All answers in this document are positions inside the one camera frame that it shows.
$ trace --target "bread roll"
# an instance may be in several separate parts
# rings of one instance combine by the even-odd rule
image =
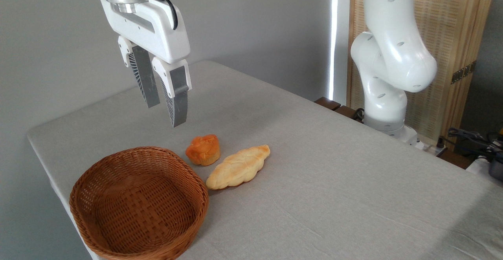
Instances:
[[[245,181],[251,181],[264,166],[264,160],[271,154],[268,145],[243,149],[231,156],[214,169],[206,180],[209,189],[217,190],[235,187]]]

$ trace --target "basket rim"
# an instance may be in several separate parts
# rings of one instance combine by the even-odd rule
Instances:
[[[174,159],[178,160],[180,164],[189,172],[190,177],[192,180],[199,185],[199,192],[201,193],[201,197],[204,199],[205,203],[203,204],[203,207],[201,210],[199,210],[198,214],[196,215],[196,218],[194,219],[194,222],[187,228],[185,232],[183,232],[181,235],[176,237],[175,239],[171,240],[171,242],[167,243],[166,245],[159,246],[155,249],[149,249],[145,250],[139,253],[119,253],[112,251],[110,249],[105,249],[101,245],[99,245],[99,242],[96,242],[96,240],[90,235],[89,229],[87,228],[86,224],[83,222],[81,219],[83,213],[81,213],[80,208],[77,206],[77,197],[78,195],[78,190],[80,187],[83,185],[83,181],[86,180],[86,177],[90,176],[93,174],[95,171],[97,171],[100,167],[99,165],[101,162],[104,162],[106,160],[110,160],[115,158],[116,156],[123,155],[125,153],[129,152],[135,152],[135,151],[144,151],[144,150],[155,150],[155,151],[160,151],[167,153],[169,156],[172,156]],[[145,256],[145,255],[150,255],[153,253],[160,253],[162,251],[170,251],[173,248],[178,246],[177,240],[180,238],[184,238],[187,235],[195,235],[197,231],[199,230],[204,218],[206,217],[206,213],[208,210],[209,206],[209,196],[208,196],[208,190],[206,188],[205,183],[203,180],[194,172],[192,167],[190,167],[187,162],[185,162],[180,156],[178,156],[176,153],[169,149],[165,149],[162,147],[158,146],[139,146],[139,147],[134,147],[130,149],[125,149],[122,151],[119,151],[117,153],[113,153],[109,156],[103,157],[100,159],[98,162],[94,163],[89,169],[87,169],[84,174],[75,182],[75,185],[72,188],[72,192],[70,193],[70,211],[72,212],[73,218],[75,223],[77,224],[77,228],[79,229],[79,232],[81,234],[82,239],[86,243],[86,245],[96,254],[99,254],[100,256],[103,257],[120,257],[120,258],[136,258],[138,256]]]

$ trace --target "wicker basket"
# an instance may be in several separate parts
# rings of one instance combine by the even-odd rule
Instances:
[[[208,190],[168,149],[107,156],[75,183],[70,209],[88,247],[110,260],[170,260],[190,246],[208,209]]]

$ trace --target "white robotic arm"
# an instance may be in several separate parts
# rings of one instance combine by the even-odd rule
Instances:
[[[351,56],[365,95],[364,123],[409,144],[417,133],[404,125],[408,92],[435,78],[437,63],[424,46],[413,0],[363,0],[369,32],[354,40]]]
[[[120,35],[124,64],[133,69],[149,108],[160,102],[154,70],[162,80],[172,126],[185,122],[187,92],[192,89],[185,60],[190,46],[178,8],[170,0],[100,1],[108,23]]]

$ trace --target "gray tablecloth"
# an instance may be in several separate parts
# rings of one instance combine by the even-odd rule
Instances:
[[[187,122],[174,129],[167,107],[148,109],[133,88],[30,131],[69,214],[74,183],[104,156],[154,145],[189,162],[192,138],[216,134],[222,157],[261,144],[271,156],[251,182],[210,191],[180,259],[503,258],[501,188],[230,68],[190,71]],[[215,165],[193,168],[206,180]]]

